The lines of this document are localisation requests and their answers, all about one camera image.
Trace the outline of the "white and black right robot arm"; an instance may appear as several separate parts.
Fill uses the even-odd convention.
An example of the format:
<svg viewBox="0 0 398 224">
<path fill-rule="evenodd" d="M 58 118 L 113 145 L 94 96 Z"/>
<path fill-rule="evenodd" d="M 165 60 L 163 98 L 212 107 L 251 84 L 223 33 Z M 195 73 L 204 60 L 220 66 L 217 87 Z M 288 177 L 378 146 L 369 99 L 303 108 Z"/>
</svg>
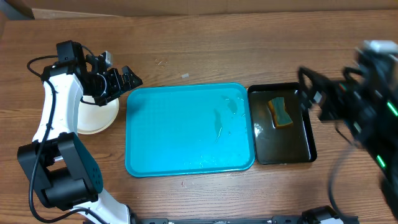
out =
<svg viewBox="0 0 398 224">
<path fill-rule="evenodd" d="M 357 66 L 345 67 L 341 80 L 300 67 L 300 106 L 306 111 L 317 104 L 321 121 L 344 121 L 355 142 L 381 169 L 381 190 L 396 216 L 397 44 L 366 40 L 357 53 Z"/>
</svg>

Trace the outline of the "white plate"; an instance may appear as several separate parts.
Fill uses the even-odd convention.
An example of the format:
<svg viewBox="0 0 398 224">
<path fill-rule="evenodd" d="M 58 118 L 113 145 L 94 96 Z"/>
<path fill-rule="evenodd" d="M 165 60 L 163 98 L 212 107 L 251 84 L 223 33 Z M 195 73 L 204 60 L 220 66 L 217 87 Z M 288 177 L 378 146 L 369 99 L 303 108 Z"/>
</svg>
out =
<svg viewBox="0 0 398 224">
<path fill-rule="evenodd" d="M 95 134 L 108 128 L 119 112 L 119 100 L 105 106 L 88 105 L 80 102 L 78 109 L 78 134 Z"/>
</svg>

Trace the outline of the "green and yellow sponge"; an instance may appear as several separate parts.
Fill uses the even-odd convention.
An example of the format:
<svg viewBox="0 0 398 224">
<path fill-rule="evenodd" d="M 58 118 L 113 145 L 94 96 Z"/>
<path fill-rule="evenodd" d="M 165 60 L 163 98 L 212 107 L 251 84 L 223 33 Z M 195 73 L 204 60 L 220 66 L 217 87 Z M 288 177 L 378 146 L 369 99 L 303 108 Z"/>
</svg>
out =
<svg viewBox="0 0 398 224">
<path fill-rule="evenodd" d="M 286 111 L 284 97 L 276 97 L 267 102 L 271 112 L 272 122 L 276 129 L 293 125 L 293 121 Z"/>
</svg>

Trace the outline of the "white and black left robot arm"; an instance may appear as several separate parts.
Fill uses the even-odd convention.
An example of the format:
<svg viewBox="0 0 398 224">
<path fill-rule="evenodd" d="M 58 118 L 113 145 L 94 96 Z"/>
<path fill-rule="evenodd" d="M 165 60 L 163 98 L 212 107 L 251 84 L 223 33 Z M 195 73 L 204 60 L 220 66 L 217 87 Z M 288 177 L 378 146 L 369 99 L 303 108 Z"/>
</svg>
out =
<svg viewBox="0 0 398 224">
<path fill-rule="evenodd" d="M 29 180 L 30 211 L 42 223 L 75 213 L 92 223 L 139 223 L 129 206 L 104 189 L 99 165 L 80 141 L 77 126 L 83 96 L 105 106 L 143 82 L 128 66 L 113 68 L 109 52 L 85 55 L 87 48 L 72 40 L 56 48 L 56 62 L 39 74 L 45 100 L 38 130 L 17 152 Z"/>
</svg>

